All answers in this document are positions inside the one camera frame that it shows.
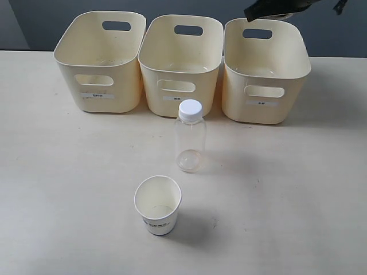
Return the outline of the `clear plastic bottle white cap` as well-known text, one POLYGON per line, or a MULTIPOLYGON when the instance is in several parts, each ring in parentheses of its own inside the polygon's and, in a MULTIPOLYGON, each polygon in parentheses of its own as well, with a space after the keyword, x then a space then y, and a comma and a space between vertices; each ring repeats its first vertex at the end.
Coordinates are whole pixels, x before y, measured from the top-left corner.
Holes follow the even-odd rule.
POLYGON ((184 172, 197 172, 204 159, 206 122, 202 104, 195 99, 182 101, 174 123, 175 162, 184 172))

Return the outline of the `white paper cup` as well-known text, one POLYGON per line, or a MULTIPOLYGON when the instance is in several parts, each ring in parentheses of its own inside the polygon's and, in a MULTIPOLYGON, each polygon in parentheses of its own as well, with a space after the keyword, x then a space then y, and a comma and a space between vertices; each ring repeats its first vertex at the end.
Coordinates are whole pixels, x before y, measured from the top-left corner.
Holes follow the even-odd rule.
POLYGON ((178 218, 182 192, 178 183, 164 175, 144 180, 134 194, 134 206, 153 235, 170 233, 178 218))

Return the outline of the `right cream plastic bin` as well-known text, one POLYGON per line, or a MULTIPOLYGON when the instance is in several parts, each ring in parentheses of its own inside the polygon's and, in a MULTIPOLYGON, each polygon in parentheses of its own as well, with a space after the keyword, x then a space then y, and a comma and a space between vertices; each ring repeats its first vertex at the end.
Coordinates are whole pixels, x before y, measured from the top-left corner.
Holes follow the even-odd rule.
POLYGON ((226 23, 222 111, 228 118, 283 122, 310 72, 309 55, 296 26, 270 19, 226 23))

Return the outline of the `cream plastic bin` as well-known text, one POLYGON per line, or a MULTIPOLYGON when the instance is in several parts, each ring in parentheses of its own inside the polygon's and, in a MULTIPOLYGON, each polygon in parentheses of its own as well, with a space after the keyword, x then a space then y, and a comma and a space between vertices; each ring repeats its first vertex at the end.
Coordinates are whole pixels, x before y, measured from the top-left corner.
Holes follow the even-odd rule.
POLYGON ((139 104, 145 31, 146 18, 131 11, 89 11, 72 21, 53 55, 82 111, 125 113, 139 104))
POLYGON ((138 54, 150 111, 177 117, 180 102, 195 99, 207 115, 223 42, 223 25, 214 18, 169 14, 152 20, 138 54))
POLYGON ((270 19, 226 23, 222 111, 228 118, 283 122, 310 72, 309 55, 296 26, 270 19))

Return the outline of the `middle cream plastic bin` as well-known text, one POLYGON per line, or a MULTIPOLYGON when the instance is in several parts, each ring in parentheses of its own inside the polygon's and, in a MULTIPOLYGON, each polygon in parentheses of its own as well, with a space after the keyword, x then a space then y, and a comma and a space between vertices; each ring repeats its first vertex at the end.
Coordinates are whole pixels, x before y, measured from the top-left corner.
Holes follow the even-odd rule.
POLYGON ((180 102, 195 99, 207 115, 223 42, 223 25, 214 18, 169 14, 152 20, 138 54, 150 111, 177 117, 180 102))

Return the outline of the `left cream plastic bin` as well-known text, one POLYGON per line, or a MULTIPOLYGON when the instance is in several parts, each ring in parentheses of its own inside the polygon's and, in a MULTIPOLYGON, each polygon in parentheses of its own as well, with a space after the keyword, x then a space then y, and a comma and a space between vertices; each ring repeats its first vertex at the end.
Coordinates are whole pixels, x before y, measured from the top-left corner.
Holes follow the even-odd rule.
POLYGON ((145 31, 146 18, 131 11, 89 11, 72 21, 53 55, 82 111, 125 113, 139 104, 145 31))

